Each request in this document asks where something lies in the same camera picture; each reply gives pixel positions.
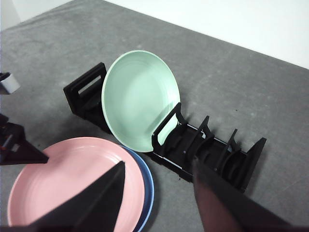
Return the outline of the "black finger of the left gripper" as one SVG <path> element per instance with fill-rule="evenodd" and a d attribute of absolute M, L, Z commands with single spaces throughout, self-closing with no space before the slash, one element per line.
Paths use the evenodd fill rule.
<path fill-rule="evenodd" d="M 1 165 L 38 164 L 48 162 L 49 157 L 26 140 L 24 129 L 23 138 L 19 145 L 16 152 L 10 152 L 8 155 L 0 155 Z"/>

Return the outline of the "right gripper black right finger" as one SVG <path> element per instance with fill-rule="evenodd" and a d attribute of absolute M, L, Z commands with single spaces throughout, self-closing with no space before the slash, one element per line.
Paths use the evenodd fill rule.
<path fill-rule="evenodd" d="M 193 186 L 197 207 L 206 232 L 307 232 L 257 204 L 202 160 L 194 158 Z"/>

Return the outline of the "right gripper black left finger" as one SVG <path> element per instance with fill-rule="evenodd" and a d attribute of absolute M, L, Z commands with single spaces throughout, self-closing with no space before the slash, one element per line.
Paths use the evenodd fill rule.
<path fill-rule="evenodd" d="M 125 163 L 118 162 L 86 189 L 26 226 L 2 232 L 112 232 L 123 199 Z"/>

